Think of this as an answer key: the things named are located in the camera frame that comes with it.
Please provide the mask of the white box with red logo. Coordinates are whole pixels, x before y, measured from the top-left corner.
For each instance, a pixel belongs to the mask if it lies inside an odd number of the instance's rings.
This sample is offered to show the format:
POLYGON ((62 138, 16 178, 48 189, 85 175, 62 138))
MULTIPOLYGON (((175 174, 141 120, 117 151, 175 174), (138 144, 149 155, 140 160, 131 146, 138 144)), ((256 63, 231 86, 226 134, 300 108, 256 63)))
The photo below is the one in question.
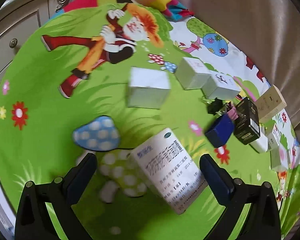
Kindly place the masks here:
POLYGON ((210 70, 200 59, 183 57, 175 71, 175 77, 185 90, 201 89, 211 76, 210 70))

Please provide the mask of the white cube box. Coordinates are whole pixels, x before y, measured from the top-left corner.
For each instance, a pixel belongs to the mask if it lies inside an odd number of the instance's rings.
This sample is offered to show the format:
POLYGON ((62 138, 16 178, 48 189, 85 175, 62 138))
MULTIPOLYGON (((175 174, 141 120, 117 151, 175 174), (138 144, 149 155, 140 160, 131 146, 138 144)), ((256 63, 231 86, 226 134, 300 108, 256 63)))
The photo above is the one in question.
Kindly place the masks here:
POLYGON ((127 89, 127 106, 160 109, 170 89, 170 80, 166 72, 132 67, 127 89))

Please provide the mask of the tall beige box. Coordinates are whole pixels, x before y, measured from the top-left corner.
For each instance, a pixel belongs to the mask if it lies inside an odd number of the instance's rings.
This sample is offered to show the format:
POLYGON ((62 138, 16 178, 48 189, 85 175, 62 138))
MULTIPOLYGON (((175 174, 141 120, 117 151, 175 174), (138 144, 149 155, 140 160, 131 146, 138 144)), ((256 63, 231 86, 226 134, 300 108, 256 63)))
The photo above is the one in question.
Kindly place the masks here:
POLYGON ((259 122, 264 124, 282 111, 287 103, 280 90, 272 85, 255 101, 255 105, 258 110, 259 122))

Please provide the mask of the long white green medicine box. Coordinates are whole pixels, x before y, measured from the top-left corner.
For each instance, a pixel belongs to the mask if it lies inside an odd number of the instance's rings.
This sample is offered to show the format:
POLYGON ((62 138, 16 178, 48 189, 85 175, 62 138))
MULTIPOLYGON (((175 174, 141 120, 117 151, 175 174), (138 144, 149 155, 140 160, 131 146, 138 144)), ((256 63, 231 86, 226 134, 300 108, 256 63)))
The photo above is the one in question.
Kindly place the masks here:
POLYGON ((132 150, 128 161, 147 187, 178 215, 207 187, 202 172, 170 128, 132 150))

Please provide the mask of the white rounded case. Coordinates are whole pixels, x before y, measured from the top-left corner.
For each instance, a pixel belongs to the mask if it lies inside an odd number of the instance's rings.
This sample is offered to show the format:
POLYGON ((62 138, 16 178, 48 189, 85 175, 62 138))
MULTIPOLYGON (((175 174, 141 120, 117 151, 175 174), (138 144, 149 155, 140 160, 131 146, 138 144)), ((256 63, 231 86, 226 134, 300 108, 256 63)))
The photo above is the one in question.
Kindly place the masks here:
POLYGON ((260 137, 250 143, 250 146, 257 153, 265 153, 268 150, 268 138, 265 136, 265 129, 263 125, 260 125, 260 137))

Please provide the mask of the pink binder clip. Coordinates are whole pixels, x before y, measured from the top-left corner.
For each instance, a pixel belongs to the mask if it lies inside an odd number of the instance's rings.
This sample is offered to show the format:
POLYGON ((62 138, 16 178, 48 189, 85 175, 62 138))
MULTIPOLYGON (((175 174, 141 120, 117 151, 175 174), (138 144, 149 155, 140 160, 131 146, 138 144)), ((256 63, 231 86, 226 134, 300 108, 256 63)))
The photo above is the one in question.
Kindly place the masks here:
POLYGON ((232 121, 235 121, 239 117, 236 107, 231 101, 225 104, 225 111, 232 121))

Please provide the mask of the black gold box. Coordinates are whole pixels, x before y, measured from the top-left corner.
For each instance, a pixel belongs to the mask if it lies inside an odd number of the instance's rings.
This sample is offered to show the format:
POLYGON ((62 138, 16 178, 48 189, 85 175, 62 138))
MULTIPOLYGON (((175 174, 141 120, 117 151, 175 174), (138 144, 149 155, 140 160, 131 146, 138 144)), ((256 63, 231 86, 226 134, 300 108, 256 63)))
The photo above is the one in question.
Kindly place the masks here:
POLYGON ((244 145, 260 137, 260 125, 256 105, 247 97, 236 105, 234 136, 244 145))

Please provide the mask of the long white box black logo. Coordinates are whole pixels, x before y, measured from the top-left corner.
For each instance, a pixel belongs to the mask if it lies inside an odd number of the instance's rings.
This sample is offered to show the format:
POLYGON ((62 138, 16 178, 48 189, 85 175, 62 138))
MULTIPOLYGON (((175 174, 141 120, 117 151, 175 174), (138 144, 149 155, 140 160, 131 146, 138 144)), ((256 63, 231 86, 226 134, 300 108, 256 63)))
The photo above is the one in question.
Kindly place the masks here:
POLYGON ((210 76, 201 88, 207 99, 232 100, 240 93, 240 87, 231 76, 210 71, 210 76))

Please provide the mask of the small white red box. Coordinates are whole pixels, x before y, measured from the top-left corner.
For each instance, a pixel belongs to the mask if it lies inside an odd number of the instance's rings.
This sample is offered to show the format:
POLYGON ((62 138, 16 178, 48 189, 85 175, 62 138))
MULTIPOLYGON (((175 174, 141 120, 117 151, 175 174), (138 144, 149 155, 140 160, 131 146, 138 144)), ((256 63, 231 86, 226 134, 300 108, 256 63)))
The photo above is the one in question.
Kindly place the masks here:
POLYGON ((280 132, 275 123, 266 128, 265 135, 268 139, 268 150, 271 151, 278 148, 280 144, 280 132))

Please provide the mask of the cream carved cabinet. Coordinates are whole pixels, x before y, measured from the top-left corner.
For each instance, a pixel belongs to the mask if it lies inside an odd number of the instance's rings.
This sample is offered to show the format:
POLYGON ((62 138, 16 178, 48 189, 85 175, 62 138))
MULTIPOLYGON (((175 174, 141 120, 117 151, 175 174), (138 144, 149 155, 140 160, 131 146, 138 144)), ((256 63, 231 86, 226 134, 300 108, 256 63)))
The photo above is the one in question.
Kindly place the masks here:
POLYGON ((0 8, 0 84, 24 42, 70 0, 6 0, 0 8))

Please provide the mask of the black binder clip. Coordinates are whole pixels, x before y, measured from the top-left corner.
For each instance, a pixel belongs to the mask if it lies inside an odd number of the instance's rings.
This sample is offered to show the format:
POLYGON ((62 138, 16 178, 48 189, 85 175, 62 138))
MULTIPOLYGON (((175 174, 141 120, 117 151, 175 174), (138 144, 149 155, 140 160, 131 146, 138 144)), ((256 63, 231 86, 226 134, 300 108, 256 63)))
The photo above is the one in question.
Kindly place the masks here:
POLYGON ((222 115, 225 113, 225 103, 223 100, 215 98, 207 105, 207 112, 212 115, 222 115))

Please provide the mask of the dark blue small box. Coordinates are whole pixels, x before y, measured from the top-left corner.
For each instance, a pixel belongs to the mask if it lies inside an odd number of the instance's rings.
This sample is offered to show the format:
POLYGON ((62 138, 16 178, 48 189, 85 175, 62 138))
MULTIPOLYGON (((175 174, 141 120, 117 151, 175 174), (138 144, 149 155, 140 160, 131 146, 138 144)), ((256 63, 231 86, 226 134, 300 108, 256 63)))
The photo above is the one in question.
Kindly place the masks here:
POLYGON ((214 148, 224 146, 234 131, 234 123, 227 114, 219 116, 204 133, 214 148))

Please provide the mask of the white pink small box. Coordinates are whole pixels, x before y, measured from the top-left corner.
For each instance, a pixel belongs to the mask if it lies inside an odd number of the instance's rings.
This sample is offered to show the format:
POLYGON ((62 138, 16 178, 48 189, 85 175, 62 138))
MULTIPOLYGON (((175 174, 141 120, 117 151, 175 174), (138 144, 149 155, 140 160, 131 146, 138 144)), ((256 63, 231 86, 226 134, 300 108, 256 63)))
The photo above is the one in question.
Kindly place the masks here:
POLYGON ((276 172, 285 172, 288 170, 287 150, 279 144, 277 148, 270 151, 271 169, 276 172))

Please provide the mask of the beige curtain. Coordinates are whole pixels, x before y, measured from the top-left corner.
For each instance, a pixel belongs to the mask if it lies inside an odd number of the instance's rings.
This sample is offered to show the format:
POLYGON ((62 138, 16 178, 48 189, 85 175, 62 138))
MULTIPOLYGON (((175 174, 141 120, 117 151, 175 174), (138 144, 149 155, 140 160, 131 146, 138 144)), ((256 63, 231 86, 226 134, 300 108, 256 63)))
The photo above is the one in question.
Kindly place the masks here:
POLYGON ((96 0, 133 1, 159 10, 180 2, 251 58, 279 87, 293 127, 300 132, 300 11, 292 0, 96 0))

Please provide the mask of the colourful cartoon tablecloth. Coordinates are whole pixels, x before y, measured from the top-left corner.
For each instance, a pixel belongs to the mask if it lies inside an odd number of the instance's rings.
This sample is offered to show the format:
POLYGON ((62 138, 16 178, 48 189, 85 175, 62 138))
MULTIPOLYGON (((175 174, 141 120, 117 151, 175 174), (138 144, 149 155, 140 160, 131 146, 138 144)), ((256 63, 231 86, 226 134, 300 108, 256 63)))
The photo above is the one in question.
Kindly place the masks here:
POLYGON ((84 145, 97 149, 100 170, 74 212, 93 239, 203 239, 223 212, 205 189, 177 215, 128 165, 129 148, 170 128, 197 163, 208 153, 249 184, 269 181, 281 235, 300 216, 300 146, 286 111, 271 123, 291 155, 285 172, 271 169, 231 136, 220 148, 203 131, 213 119, 199 89, 185 90, 172 72, 183 57, 234 78, 240 97, 258 99, 270 86, 256 64, 226 37, 182 8, 133 1, 99 5, 75 0, 22 45, 0 86, 0 182, 17 207, 28 180, 47 183, 66 174, 84 145), (168 74, 170 93, 160 109, 127 106, 132 67, 168 74))

